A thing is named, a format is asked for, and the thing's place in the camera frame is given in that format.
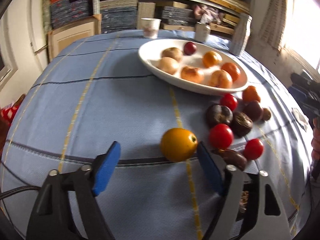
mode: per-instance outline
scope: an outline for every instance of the table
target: table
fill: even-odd
[[[193,35],[160,31],[159,39],[190,40]],[[9,131],[2,160],[19,177],[40,186],[51,169],[74,171],[105,153],[116,140],[122,147],[121,161],[107,189],[97,197],[115,238],[201,239],[219,196],[197,158],[169,163],[158,144],[162,134],[181,121],[208,145],[203,115],[219,97],[182,90],[152,75],[137,55],[147,41],[142,31],[132,30],[92,36],[65,48],[27,94]],[[225,53],[228,44],[215,36],[207,42]],[[236,139],[231,148],[241,150],[252,138],[263,140],[264,154],[249,163],[246,171],[268,171],[294,234],[310,211],[306,183],[312,131],[305,132],[296,122],[291,112],[299,107],[273,74],[247,53],[241,58],[229,56],[247,71],[262,105],[273,114],[269,122],[257,123],[246,137]],[[23,186],[3,165],[0,178],[3,191]],[[29,191],[5,200],[22,235],[36,195]],[[72,192],[70,199],[76,225],[85,235]],[[238,228],[236,224],[233,235]]]

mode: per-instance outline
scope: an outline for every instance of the bolt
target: bolt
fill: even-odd
[[[259,171],[262,177],[268,177],[268,173],[266,171]]]
[[[58,175],[58,171],[57,170],[52,170],[52,171],[50,171],[49,172],[49,176],[56,176],[56,175]]]
[[[91,166],[89,164],[83,165],[81,167],[81,171],[89,171],[91,170]]]
[[[237,168],[234,165],[227,165],[227,170],[228,171],[236,171]]]

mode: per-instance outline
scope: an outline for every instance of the bottle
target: bottle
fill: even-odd
[[[196,24],[195,40],[198,42],[206,42],[210,34],[210,26],[198,22]]]
[[[235,34],[232,37],[232,41],[229,47],[229,52],[235,56],[241,57],[247,46],[250,36],[250,25],[252,17],[245,13],[240,14],[240,22],[236,26]]]

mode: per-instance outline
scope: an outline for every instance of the white cup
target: white cup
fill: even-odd
[[[158,37],[161,19],[142,18],[143,37],[156,39]]]

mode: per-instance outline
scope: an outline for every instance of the plate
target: plate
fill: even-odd
[[[176,47],[183,51],[183,46],[188,41],[185,40],[175,40],[175,39],[162,39],[162,40],[154,40],[149,41],[143,44],[138,51],[138,55],[142,63],[150,70],[155,76],[158,78],[177,86],[179,88],[189,90],[191,92],[200,93],[204,95],[224,95],[224,94],[233,94],[239,91],[243,91],[248,87],[248,77],[244,69],[233,59],[227,56],[222,51],[217,49],[213,49],[209,46],[194,43],[197,46],[197,52],[191,56],[183,56],[182,61],[180,62],[180,68],[175,73],[175,75],[170,75],[160,69],[157,68],[158,62],[160,60],[161,52],[164,49]],[[202,56],[208,51],[218,52],[222,57],[222,63],[219,66],[213,66],[211,68],[205,68],[202,63]],[[215,88],[207,86],[211,74],[220,69],[220,66],[226,62],[232,62],[238,66],[240,69],[240,77],[239,79],[233,83],[230,89],[224,88]],[[180,78],[181,69],[184,66],[192,66],[201,68],[204,72],[204,81],[201,84],[193,83],[187,80]]]

